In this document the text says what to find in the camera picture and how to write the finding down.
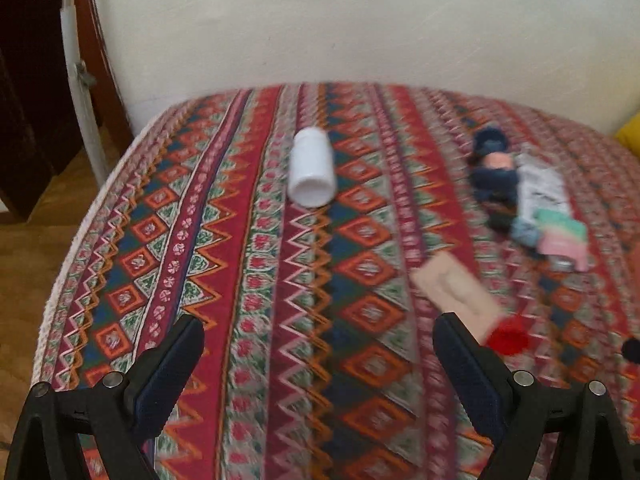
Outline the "dark blue small doll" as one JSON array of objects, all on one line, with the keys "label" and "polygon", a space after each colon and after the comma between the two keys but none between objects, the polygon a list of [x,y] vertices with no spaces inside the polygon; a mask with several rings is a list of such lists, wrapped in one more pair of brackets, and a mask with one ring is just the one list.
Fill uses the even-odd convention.
[{"label": "dark blue small doll", "polygon": [[474,133],[469,163],[471,185],[479,202],[516,205],[520,179],[509,139],[500,129],[487,127]]}]

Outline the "white plastic bottle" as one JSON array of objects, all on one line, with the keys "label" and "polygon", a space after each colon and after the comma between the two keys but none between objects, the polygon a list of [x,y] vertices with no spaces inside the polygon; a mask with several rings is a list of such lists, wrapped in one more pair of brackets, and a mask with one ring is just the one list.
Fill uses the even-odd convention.
[{"label": "white plastic bottle", "polygon": [[299,130],[288,158],[288,197],[305,208],[326,206],[337,191],[333,148],[318,127]]}]

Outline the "dark red wooden door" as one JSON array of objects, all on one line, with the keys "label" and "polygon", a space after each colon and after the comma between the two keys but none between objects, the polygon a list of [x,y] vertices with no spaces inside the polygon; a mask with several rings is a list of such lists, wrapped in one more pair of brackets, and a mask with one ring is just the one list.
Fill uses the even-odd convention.
[{"label": "dark red wooden door", "polygon": [[[74,0],[91,103],[119,153],[134,133],[106,53],[96,0]],[[63,0],[1,0],[1,220],[26,220],[81,147],[68,88]]]}]

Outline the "yellow cushion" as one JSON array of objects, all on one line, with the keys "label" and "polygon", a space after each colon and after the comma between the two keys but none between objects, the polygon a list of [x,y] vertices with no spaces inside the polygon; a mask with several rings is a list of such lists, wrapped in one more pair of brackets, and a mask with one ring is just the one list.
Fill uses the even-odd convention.
[{"label": "yellow cushion", "polygon": [[640,158],[640,113],[632,116],[620,130],[614,134],[614,139],[634,157]]}]

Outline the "white pipe on wall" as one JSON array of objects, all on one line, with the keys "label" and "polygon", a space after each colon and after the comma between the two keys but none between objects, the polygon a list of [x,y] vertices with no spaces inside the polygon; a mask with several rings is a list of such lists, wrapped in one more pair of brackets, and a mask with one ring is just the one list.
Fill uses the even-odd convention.
[{"label": "white pipe on wall", "polygon": [[90,96],[90,89],[96,84],[96,78],[88,72],[81,58],[75,0],[62,0],[60,21],[70,96],[93,177],[100,188],[110,170]]}]

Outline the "red small pompom item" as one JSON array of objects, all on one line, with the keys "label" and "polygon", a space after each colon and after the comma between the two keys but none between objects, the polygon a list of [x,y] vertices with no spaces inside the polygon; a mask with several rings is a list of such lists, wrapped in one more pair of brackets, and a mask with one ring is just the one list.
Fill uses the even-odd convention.
[{"label": "red small pompom item", "polygon": [[499,356],[517,356],[529,349],[530,337],[523,318],[503,318],[486,338],[484,346]]}]

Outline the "colourful patterned bed blanket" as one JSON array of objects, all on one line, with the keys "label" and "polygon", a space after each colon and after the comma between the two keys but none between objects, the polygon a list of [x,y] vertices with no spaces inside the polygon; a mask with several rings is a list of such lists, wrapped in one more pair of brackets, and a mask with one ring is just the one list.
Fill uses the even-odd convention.
[{"label": "colourful patterned bed blanket", "polygon": [[[473,136],[562,174],[588,230],[566,273],[487,223]],[[288,197],[299,130],[324,130],[337,191]],[[35,380],[90,387],[184,314],[205,350],[148,453],[164,479],[474,479],[490,452],[434,356],[437,309],[409,274],[456,256],[530,347],[506,361],[555,387],[597,379],[632,438],[639,165],[615,140],[506,102],[390,84],[290,84],[169,107],[112,171],[44,310]]]}]

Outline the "pink green small packets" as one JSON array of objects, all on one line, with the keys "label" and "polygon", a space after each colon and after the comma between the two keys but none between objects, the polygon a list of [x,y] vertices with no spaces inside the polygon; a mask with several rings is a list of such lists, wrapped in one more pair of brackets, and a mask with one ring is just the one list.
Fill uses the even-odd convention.
[{"label": "pink green small packets", "polygon": [[588,270],[588,230],[569,214],[537,209],[531,219],[516,218],[509,231],[518,244],[535,249],[539,255],[570,260],[577,272]]}]

